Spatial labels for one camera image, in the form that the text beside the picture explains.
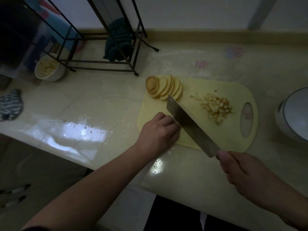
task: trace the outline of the dish towel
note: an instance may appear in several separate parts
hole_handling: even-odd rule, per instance
[[[0,121],[14,120],[23,110],[20,90],[15,89],[9,94],[0,97]]]
[[[114,20],[108,26],[110,34],[112,34],[118,46],[121,48],[122,52],[126,57],[134,52],[134,47],[132,45],[131,33],[126,26],[125,19],[119,18]],[[105,56],[104,59],[108,59],[110,62],[115,60],[123,61],[120,51],[118,50],[114,40],[108,36],[105,45]]]

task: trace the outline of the marble countertop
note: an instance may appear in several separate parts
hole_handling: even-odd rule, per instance
[[[308,147],[279,132],[274,111],[294,90],[308,85],[308,50],[288,46],[153,42],[142,46],[133,73],[79,70],[39,86],[13,81],[5,94],[21,89],[24,111],[0,123],[0,133],[91,169],[106,164],[138,138],[136,120],[150,75],[170,73],[236,81],[256,100],[259,125],[248,149],[274,173],[308,196]],[[99,41],[80,57],[103,57]],[[239,195],[219,162],[202,151],[175,145],[135,179],[140,187],[249,230],[293,230],[279,217]]]

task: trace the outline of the white pot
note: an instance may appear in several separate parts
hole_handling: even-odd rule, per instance
[[[46,54],[38,61],[38,63],[35,66],[34,73],[35,73],[35,76],[38,77],[39,79],[43,79],[47,81],[56,81],[65,74],[65,69],[66,69],[65,66],[58,63],[57,68],[51,74],[47,76],[42,75],[38,70],[38,67],[40,66],[40,61],[42,60],[54,60],[54,59],[50,57],[48,54]]]
[[[308,143],[308,87],[298,89],[281,101],[275,118],[283,133],[295,141]]]

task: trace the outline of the knife blade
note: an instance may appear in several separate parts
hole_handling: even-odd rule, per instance
[[[208,155],[213,157],[218,154],[220,147],[201,129],[193,118],[170,95],[167,100],[167,110],[174,119],[196,142],[196,144]]]

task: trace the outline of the cutting board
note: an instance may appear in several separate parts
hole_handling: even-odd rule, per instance
[[[246,151],[255,137],[258,124],[257,105],[252,93],[243,85],[235,82],[181,77],[179,77],[179,79],[183,85],[183,95],[178,100],[178,103],[207,135],[223,150]],[[213,121],[209,120],[208,114],[205,109],[201,108],[200,102],[189,97],[190,95],[196,95],[196,93],[201,97],[206,96],[207,93],[226,97],[233,106],[234,113],[227,115],[227,119],[223,121],[221,125],[215,124]],[[240,130],[240,117],[242,108],[246,103],[250,103],[252,106],[253,124],[250,135],[247,138],[243,138]],[[139,131],[141,131],[143,125],[151,120],[158,112],[170,115],[166,106],[166,101],[153,99],[146,91],[137,118],[137,127]],[[200,149],[184,129],[181,129],[180,137],[176,143]]]

